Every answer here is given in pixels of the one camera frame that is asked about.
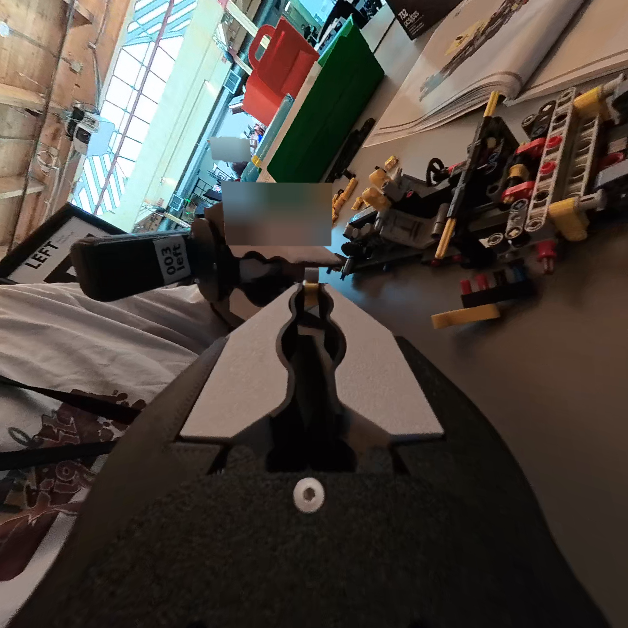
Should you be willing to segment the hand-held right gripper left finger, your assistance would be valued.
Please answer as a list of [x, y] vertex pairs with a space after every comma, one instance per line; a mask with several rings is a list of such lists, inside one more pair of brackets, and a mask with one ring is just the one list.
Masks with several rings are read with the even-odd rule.
[[285, 409], [294, 375], [281, 347], [296, 319], [293, 285], [234, 330], [180, 430], [189, 441], [271, 441], [270, 420]]

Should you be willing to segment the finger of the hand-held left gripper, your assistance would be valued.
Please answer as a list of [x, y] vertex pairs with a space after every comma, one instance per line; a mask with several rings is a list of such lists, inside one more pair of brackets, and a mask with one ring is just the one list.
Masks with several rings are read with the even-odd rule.
[[231, 253], [241, 260], [243, 281], [275, 276], [301, 281], [306, 268], [342, 268], [345, 263], [325, 246], [231, 245]]
[[265, 307], [254, 304], [241, 289], [234, 289], [222, 300], [214, 300], [214, 314], [222, 322], [226, 334], [240, 327]]

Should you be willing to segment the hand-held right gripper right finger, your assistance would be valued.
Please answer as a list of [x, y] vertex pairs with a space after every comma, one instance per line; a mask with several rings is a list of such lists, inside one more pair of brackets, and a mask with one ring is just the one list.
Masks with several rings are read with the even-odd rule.
[[334, 381], [348, 444], [373, 448], [441, 438], [444, 428], [393, 333], [335, 288], [321, 288], [343, 341]]

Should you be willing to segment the black lego beam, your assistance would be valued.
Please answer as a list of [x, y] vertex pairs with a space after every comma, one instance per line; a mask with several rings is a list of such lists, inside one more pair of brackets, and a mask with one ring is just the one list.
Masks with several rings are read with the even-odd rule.
[[510, 268], [498, 270], [492, 274], [493, 283], [489, 282], [489, 289], [479, 291], [475, 279], [470, 279], [473, 286], [473, 294], [462, 296], [460, 299], [464, 308], [472, 308], [489, 303], [498, 304], [501, 302], [511, 302], [533, 298], [537, 295], [537, 287], [528, 276], [528, 281], [514, 283], [513, 274]]

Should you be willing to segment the lego car model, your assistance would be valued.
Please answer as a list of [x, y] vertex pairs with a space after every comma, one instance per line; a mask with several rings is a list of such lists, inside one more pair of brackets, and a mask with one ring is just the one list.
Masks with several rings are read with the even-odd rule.
[[343, 231], [341, 279], [413, 257], [479, 270], [530, 247], [550, 274], [560, 242], [627, 211], [627, 74], [562, 91], [521, 126], [516, 143], [487, 109], [464, 161], [432, 158], [422, 179], [396, 156], [377, 166]]

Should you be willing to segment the pile of yellow lego parts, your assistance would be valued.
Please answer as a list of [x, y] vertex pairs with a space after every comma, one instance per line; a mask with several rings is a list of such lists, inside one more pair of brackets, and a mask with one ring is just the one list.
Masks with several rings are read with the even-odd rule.
[[343, 207], [345, 202], [349, 200], [350, 197], [352, 196], [356, 185], [357, 185], [357, 178], [353, 177], [350, 179], [349, 184], [347, 185], [346, 189], [340, 190], [338, 193], [335, 194], [332, 200], [332, 223], [333, 224], [336, 223], [336, 221], [338, 220], [341, 208]]

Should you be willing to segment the lego set box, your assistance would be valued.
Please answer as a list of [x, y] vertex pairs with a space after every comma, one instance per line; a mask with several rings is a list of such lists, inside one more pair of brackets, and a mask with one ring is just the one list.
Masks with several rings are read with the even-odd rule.
[[409, 40], [414, 41], [463, 1], [387, 1]]

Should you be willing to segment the lego instruction booklet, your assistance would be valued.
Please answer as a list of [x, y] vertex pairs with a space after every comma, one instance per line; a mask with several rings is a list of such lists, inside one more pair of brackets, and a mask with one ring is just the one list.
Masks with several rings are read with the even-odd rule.
[[438, 25], [365, 142], [627, 69], [627, 1], [464, 1]]

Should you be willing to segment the black and white sign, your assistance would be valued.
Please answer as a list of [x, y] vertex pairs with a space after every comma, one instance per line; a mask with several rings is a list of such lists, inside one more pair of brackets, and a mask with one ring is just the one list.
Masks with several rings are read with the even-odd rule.
[[2, 285], [77, 283], [72, 245], [85, 237], [125, 234], [71, 203], [43, 222], [1, 260]]

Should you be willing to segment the teal rolled mat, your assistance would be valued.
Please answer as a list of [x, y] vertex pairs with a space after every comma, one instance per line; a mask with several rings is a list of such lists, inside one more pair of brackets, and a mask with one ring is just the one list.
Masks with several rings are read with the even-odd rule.
[[263, 169], [263, 160], [268, 154], [293, 105], [294, 98], [290, 94], [287, 94], [281, 101], [281, 104], [265, 131], [260, 144], [251, 156], [251, 161], [247, 163], [246, 168], [242, 172], [240, 181], [247, 183], [254, 183], [257, 181], [258, 176]]

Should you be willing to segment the green plastic bin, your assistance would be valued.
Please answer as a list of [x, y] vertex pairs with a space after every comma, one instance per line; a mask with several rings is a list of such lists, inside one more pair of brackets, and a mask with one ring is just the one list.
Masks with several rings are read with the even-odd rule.
[[261, 162], [258, 183], [321, 182], [384, 78], [352, 18], [313, 69]]

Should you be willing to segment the red plastic container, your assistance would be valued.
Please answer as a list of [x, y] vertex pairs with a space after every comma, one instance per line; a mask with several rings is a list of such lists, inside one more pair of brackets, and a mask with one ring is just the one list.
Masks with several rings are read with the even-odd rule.
[[253, 69], [246, 83], [243, 109], [265, 126], [271, 124], [284, 97], [295, 98], [318, 52], [285, 19], [259, 28], [249, 49]]

